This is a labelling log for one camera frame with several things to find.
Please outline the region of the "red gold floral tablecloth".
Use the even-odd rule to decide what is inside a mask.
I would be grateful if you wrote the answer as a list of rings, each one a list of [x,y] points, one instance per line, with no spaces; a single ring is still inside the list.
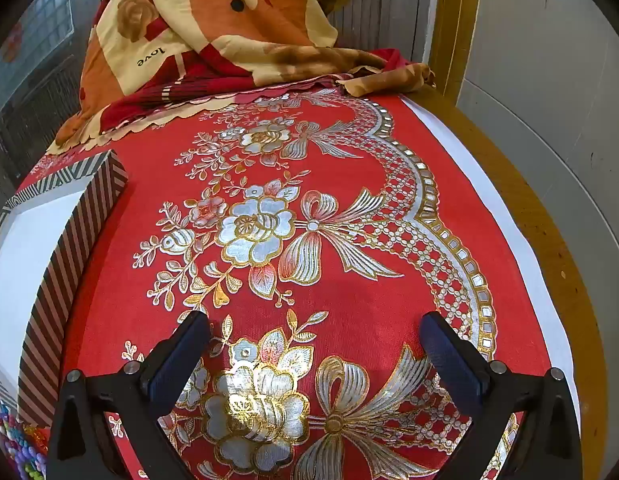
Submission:
[[[465,146],[400,96],[190,105],[65,153],[128,180],[75,292],[64,379],[210,343],[160,428],[191,479],[438,479],[471,424],[422,348],[437,312],[488,361],[573,364],[538,261]]]

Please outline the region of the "round wooden table edge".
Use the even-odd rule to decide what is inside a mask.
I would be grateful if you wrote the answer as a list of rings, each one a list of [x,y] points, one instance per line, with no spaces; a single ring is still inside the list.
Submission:
[[[603,478],[609,429],[607,367],[594,306],[567,243],[520,171],[465,114],[431,87],[408,93],[406,100],[427,110],[471,153],[531,246],[567,335],[575,365],[584,477]]]

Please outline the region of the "striped white tray box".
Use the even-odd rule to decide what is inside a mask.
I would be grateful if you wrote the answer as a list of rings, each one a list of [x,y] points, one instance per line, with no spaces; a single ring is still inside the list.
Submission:
[[[91,249],[128,177],[101,152],[23,188],[0,212],[0,398],[49,427],[67,322]]]

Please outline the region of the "orange red patterned blanket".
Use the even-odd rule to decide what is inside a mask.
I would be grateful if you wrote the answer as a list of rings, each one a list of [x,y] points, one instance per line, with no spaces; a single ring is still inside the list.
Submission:
[[[314,78],[349,96],[434,84],[428,65],[394,49],[338,46],[331,12],[349,0],[103,0],[90,30],[78,112],[60,154],[156,110],[206,96]]]

